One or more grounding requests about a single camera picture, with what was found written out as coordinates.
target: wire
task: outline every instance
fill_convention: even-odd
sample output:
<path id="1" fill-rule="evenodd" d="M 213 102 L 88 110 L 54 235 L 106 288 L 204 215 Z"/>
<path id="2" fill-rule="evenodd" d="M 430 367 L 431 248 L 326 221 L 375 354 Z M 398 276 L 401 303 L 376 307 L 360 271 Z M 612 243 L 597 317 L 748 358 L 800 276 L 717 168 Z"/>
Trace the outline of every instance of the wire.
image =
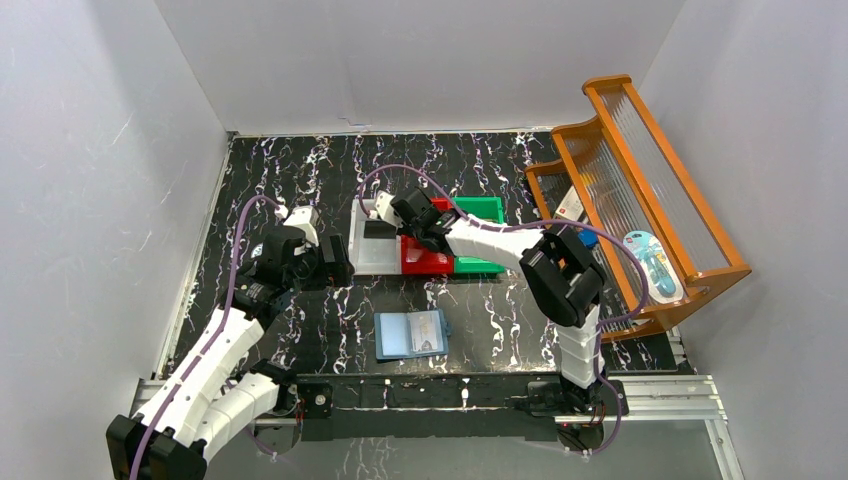
<path id="1" fill-rule="evenodd" d="M 630 263 L 633 264 L 633 267 L 636 269 L 636 273 L 639 275 L 639 282 L 640 282 L 641 287 L 642 287 L 642 295 L 639 298 L 639 304 L 636 305 L 636 308 L 625 313 L 624 315 L 619 315 L 617 317 L 598 321 L 598 326 L 597 326 L 597 330 L 596 330 L 595 352 L 593 354 L 594 361 L 592 362 L 592 367 L 593 367 L 593 370 L 594 370 L 594 373 L 595 373 L 595 377 L 598 380 L 600 380 L 601 383 L 605 387 L 610 389 L 610 391 L 612 391 L 612 393 L 613 393 L 613 397 L 615 398 L 615 405 L 616 405 L 616 417 L 615 417 L 615 427 L 613 427 L 613 431 L 610 434 L 610 436 L 598 448 L 596 448 L 594 450 L 590 450 L 589 453 L 600 453 L 600 452 L 606 450 L 607 448 L 609 448 L 609 446 L 615 440 L 615 437 L 618 435 L 618 431 L 621 427 L 622 406 L 621 406 L 621 397 L 619 396 L 620 394 L 618 393 L 618 390 L 615 389 L 615 387 L 612 385 L 612 383 L 609 382 L 609 380 L 602 377 L 601 374 L 600 374 L 600 365 L 599 365 L 599 362 L 600 362 L 599 358 L 600 358 L 600 353 L 601 353 L 600 336 L 603 333 L 603 328 L 605 326 L 611 325 L 611 324 L 614 324 L 614 323 L 619 323 L 619 322 L 626 322 L 626 321 L 630 320 L 631 318 L 635 317 L 636 315 L 638 315 L 639 312 L 641 312 L 642 309 L 645 308 L 645 305 L 647 305 L 647 303 L 648 303 L 648 277 L 645 274 L 645 270 L 642 268 L 642 264 L 639 262 L 639 259 L 637 259 L 635 255 L 633 255 L 633 252 L 631 252 L 621 242 L 621 240 L 615 238 L 614 236 L 612 236 L 611 234 L 607 233 L 604 230 L 601 230 L 600 228 L 593 227 L 592 225 L 589 225 L 589 224 L 586 224 L 586 223 L 580 223 L 580 222 L 574 222 L 574 221 L 571 221 L 571 220 L 555 218 L 555 219 L 549 219 L 549 220 L 539 220 L 539 221 L 524 223 L 524 224 L 520 224 L 520 225 L 511 225 L 511 226 L 507 226 L 507 227 L 502 228 L 500 226 L 494 226 L 494 225 L 489 225 L 489 224 L 486 224 L 486 223 L 479 222 L 474 217 L 468 216 L 467 213 L 465 213 L 461 208 L 459 208 L 459 206 L 456 204 L 456 202 L 454 202 L 454 200 L 450 197 L 450 195 L 448 195 L 448 193 L 445 191 L 445 189 L 442 188 L 442 186 L 439 185 L 435 180 L 433 180 L 432 178 L 427 176 L 427 174 L 422 172 L 421 170 L 414 168 L 414 167 L 411 167 L 409 165 L 402 165 L 402 164 L 383 165 L 381 167 L 375 168 L 374 170 L 371 171 L 371 173 L 366 175 L 364 179 L 362 179 L 362 183 L 360 183 L 359 188 L 357 188 L 357 199 L 359 200 L 359 208 L 362 209 L 362 211 L 365 213 L 366 216 L 370 217 L 370 212 L 368 211 L 367 208 L 365 208 L 365 200 L 363 198 L 363 196 L 365 194 L 365 185 L 368 183 L 368 180 L 374 178 L 378 173 L 382 172 L 383 170 L 388 170 L 390 168 L 407 170 L 407 171 L 410 171 L 410 172 L 418 175 L 419 177 L 423 178 L 424 180 L 426 180 L 429 183 L 429 185 L 431 187 L 433 187 L 433 189 L 435 189 L 437 192 L 439 192 L 439 194 L 442 197 L 447 199 L 447 201 L 451 204 L 451 206 L 456 210 L 457 214 L 459 214 L 459 216 L 462 219 L 467 220 L 472 225 L 479 227 L 483 230 L 487 230 L 487 231 L 491 231 L 491 232 L 514 232 L 514 231 L 517 231 L 517 230 L 524 230 L 524 229 L 530 229 L 530 228 L 541 228 L 541 227 L 545 227 L 547 225 L 565 225 L 565 226 L 570 226 L 570 227 L 583 228 L 585 230 L 588 230 L 588 231 L 594 233 L 595 235 L 598 235 L 599 237 L 603 237 L 606 240 L 608 240 L 610 243 L 615 245 L 619 250 L 621 250 L 624 253 L 624 255 L 627 257 L 627 259 L 630 260 Z"/>
<path id="2" fill-rule="evenodd" d="M 239 216 L 238 225 L 236 227 L 236 234 L 233 237 L 233 257 L 230 262 L 230 279 L 227 284 L 227 298 L 224 301 L 224 315 L 221 318 L 221 324 L 218 325 L 218 328 L 212 334 L 212 337 L 209 338 L 209 341 L 206 342 L 206 345 L 200 349 L 200 355 L 195 356 L 191 363 L 186 367 L 185 372 L 180 376 L 180 381 L 177 382 L 174 387 L 171 389 L 171 393 L 165 397 L 165 401 L 162 402 L 162 405 L 159 406 L 159 410 L 153 415 L 153 419 L 150 420 L 150 423 L 147 425 L 147 428 L 144 430 L 144 434 L 141 436 L 141 441 L 138 443 L 138 448 L 135 451 L 135 457 L 133 457 L 132 467 L 130 468 L 130 477 L 129 480 L 138 480 L 138 472 L 141 469 L 141 459 L 144 456 L 144 450 L 147 448 L 147 444 L 150 442 L 150 437 L 153 435 L 153 431 L 156 429 L 156 424 L 159 423 L 159 420 L 162 419 L 162 416 L 165 414 L 165 410 L 167 410 L 168 405 L 174 400 L 177 395 L 177 392 L 180 391 L 180 386 L 188 379 L 188 376 L 191 372 L 194 371 L 197 364 L 200 363 L 200 359 L 202 355 L 205 355 L 212 345 L 215 343 L 215 340 L 221 336 L 221 333 L 224 331 L 224 327 L 227 325 L 227 318 L 230 315 L 230 307 L 233 304 L 233 294 L 235 293 L 236 286 L 236 270 L 238 270 L 239 263 L 239 248 L 241 247 L 241 237 L 244 233 L 244 224 L 247 221 L 247 214 L 250 211 L 250 207 L 253 206 L 258 201 L 264 201 L 277 207 L 277 202 L 267 197 L 265 195 L 256 195 L 251 197 L 244 206 L 244 209 L 241 211 L 241 215 Z"/>

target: marble tabletop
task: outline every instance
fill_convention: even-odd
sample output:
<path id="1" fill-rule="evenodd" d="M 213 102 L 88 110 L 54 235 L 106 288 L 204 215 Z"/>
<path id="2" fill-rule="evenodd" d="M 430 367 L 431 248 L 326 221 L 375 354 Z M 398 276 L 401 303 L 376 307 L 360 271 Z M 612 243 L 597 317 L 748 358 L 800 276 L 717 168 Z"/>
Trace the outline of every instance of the marble tabletop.
<path id="1" fill-rule="evenodd" d="M 289 207 L 313 205 L 319 235 L 347 240 L 354 189 L 374 168 L 406 163 L 423 169 L 451 195 L 498 196 L 510 224 L 538 219 L 524 168 L 558 158 L 546 132 L 236 138 L 167 375 L 197 341 L 226 287 L 235 224 L 244 202 L 263 193 Z M 390 171 L 367 185 L 368 195 L 426 183 Z M 248 220 L 243 256 L 273 225 L 257 206 Z M 620 313 L 606 292 L 604 313 Z M 374 314 L 441 308 L 452 325 L 447 355 L 378 362 Z M 299 373 L 428 374 L 539 372 L 556 369 L 556 335 L 526 282 L 497 277 L 354 277 L 347 288 L 301 292 L 242 360 L 270 358 Z M 612 371 L 674 370 L 664 335 L 604 345 Z"/>

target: blue case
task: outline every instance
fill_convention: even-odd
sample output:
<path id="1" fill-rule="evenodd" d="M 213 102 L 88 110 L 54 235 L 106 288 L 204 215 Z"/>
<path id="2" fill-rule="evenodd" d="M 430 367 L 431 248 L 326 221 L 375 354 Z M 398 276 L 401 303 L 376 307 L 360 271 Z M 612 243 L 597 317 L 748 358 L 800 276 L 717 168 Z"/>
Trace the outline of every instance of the blue case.
<path id="1" fill-rule="evenodd" d="M 432 314 L 438 318 L 437 344 L 433 345 L 431 350 L 416 352 L 413 349 L 411 316 L 424 314 Z M 401 360 L 448 353 L 448 324 L 441 309 L 412 313 L 377 313 L 374 315 L 374 326 L 377 332 L 378 360 Z"/>

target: wooden frame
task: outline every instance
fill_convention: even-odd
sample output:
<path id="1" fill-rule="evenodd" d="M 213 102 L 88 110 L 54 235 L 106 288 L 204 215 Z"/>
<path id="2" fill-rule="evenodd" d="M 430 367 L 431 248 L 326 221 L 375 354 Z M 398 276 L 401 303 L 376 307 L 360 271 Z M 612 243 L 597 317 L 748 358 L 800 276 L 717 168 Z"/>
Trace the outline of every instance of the wooden frame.
<path id="1" fill-rule="evenodd" d="M 587 122 L 561 126 L 551 131 L 551 136 L 561 158 L 554 162 L 531 165 L 525 169 L 530 190 L 542 217 L 551 218 L 551 212 L 547 208 L 539 185 L 539 177 L 567 173 L 583 203 L 589 222 L 599 228 L 604 228 L 604 219 L 598 213 L 590 197 L 579 167 L 593 160 L 598 145 L 601 142 L 605 143 L 627 180 L 627 185 L 633 191 L 651 229 L 668 254 L 672 267 L 683 284 L 685 296 L 674 303 L 646 307 L 637 317 L 646 320 L 646 322 L 634 325 L 626 330 L 605 333 L 604 341 L 618 341 L 662 333 L 682 322 L 721 292 L 751 273 L 751 268 L 742 260 L 727 232 L 718 222 L 656 120 L 639 97 L 630 77 L 617 75 L 591 79 L 583 85 L 583 92 L 589 98 L 597 115 Z M 691 201 L 700 221 L 710 232 L 712 239 L 727 260 L 727 267 L 699 271 L 692 262 L 686 246 L 681 242 L 678 232 L 672 227 L 666 212 L 654 194 L 651 182 L 645 177 L 627 141 L 616 126 L 612 114 L 604 104 L 602 95 L 611 92 L 619 93 L 622 95 L 621 98 L 630 100 L 639 119 L 650 133 L 651 138 L 673 171 L 674 176 L 680 182 L 689 201 Z M 585 142 L 589 145 L 589 148 L 580 152 L 572 152 L 568 148 L 569 141 Z M 635 308 L 638 304 L 637 292 L 634 291 L 625 275 L 625 266 L 619 261 L 615 252 L 616 247 L 606 240 L 601 240 L 600 246 L 607 259 L 610 273 L 621 290 L 624 303 L 630 309 Z"/>

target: white wall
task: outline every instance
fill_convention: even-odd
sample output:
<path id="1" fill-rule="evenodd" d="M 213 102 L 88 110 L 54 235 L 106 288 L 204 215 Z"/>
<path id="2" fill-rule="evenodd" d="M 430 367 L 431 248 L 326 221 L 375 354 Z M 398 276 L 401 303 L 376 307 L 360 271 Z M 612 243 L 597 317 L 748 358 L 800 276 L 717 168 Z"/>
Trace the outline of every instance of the white wall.
<path id="1" fill-rule="evenodd" d="M 689 0 L 641 88 L 754 273 L 682 326 L 746 478 L 848 471 L 848 4 Z"/>
<path id="2" fill-rule="evenodd" d="M 226 136 L 152 0 L 0 6 L 0 470 L 111 478 Z"/>
<path id="3" fill-rule="evenodd" d="M 638 85 L 683 0 L 156 0 L 244 134 L 559 125 L 580 87 Z"/>

